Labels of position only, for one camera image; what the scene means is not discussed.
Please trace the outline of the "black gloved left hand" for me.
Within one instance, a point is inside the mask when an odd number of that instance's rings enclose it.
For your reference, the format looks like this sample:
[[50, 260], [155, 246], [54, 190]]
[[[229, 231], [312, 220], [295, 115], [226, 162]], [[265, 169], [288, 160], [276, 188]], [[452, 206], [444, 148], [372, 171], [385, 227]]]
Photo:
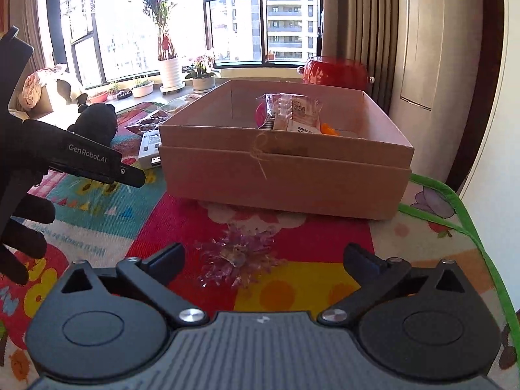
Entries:
[[27, 284], [28, 270], [11, 248], [38, 260], [45, 255], [47, 242], [41, 232], [24, 226], [17, 218], [40, 224], [51, 224], [56, 218], [51, 201], [28, 193], [42, 178], [38, 171], [1, 169], [1, 274], [18, 285]]

